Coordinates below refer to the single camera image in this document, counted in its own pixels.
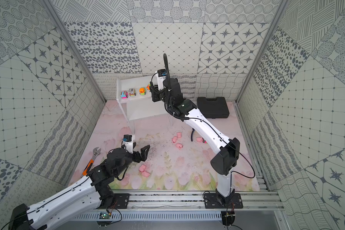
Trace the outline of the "green orange toy mixer truck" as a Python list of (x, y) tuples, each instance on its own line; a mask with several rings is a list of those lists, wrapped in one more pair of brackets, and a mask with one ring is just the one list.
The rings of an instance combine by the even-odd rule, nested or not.
[(146, 95), (146, 89), (144, 87), (141, 87), (139, 89), (139, 93), (140, 93), (140, 95)]

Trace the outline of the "pink teal toy truck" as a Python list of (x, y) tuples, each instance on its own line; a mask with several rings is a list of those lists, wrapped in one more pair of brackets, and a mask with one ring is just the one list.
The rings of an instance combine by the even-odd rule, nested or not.
[(128, 98), (128, 92), (127, 91), (122, 91), (121, 94), (120, 94), (120, 97), (122, 99), (127, 99)]

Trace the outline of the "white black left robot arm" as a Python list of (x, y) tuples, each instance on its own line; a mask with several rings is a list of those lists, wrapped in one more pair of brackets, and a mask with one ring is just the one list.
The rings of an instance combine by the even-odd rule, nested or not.
[(78, 215), (93, 209), (125, 209), (129, 194), (116, 194), (110, 183), (120, 180), (128, 166), (146, 161), (150, 146), (129, 152), (116, 148), (108, 153), (106, 160), (91, 169), (73, 185), (31, 206), (21, 204), (13, 211), (10, 221), (4, 225), (8, 230), (53, 230)]

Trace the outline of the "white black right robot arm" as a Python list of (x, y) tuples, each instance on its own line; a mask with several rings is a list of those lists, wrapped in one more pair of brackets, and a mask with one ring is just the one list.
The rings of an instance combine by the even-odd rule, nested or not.
[(170, 77), (166, 54), (163, 55), (163, 60), (164, 69), (155, 73), (157, 84), (150, 83), (152, 100), (162, 101), (169, 115), (186, 123), (200, 134), (215, 153), (210, 164), (218, 174), (216, 200), (212, 200), (211, 193), (204, 193), (203, 198), (208, 201), (205, 207), (211, 209), (216, 204), (226, 209), (241, 209), (243, 207), (241, 197), (235, 192), (232, 178), (238, 159), (243, 156), (240, 152), (239, 140), (230, 139), (220, 132), (205, 118), (194, 102), (183, 97), (178, 79)]

